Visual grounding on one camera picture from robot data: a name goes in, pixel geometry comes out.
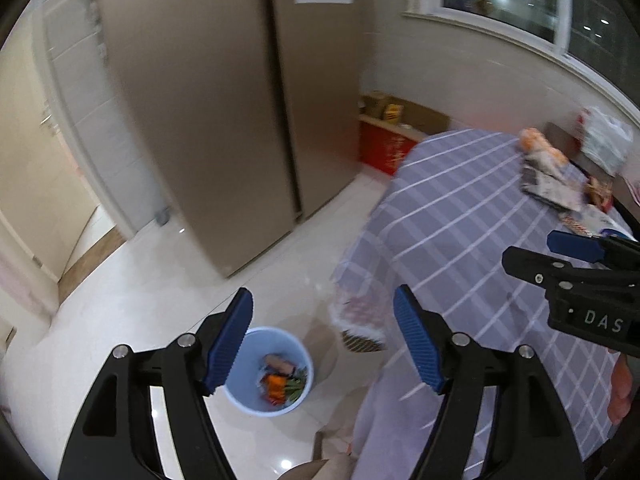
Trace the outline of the person's right hand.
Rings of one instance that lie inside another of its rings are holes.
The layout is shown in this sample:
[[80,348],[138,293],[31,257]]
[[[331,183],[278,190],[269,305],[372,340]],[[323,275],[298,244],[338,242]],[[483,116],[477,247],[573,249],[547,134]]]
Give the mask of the person's right hand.
[[631,391],[634,384],[627,357],[620,354],[611,374],[611,393],[608,402],[608,418],[613,425],[618,425],[631,408]]

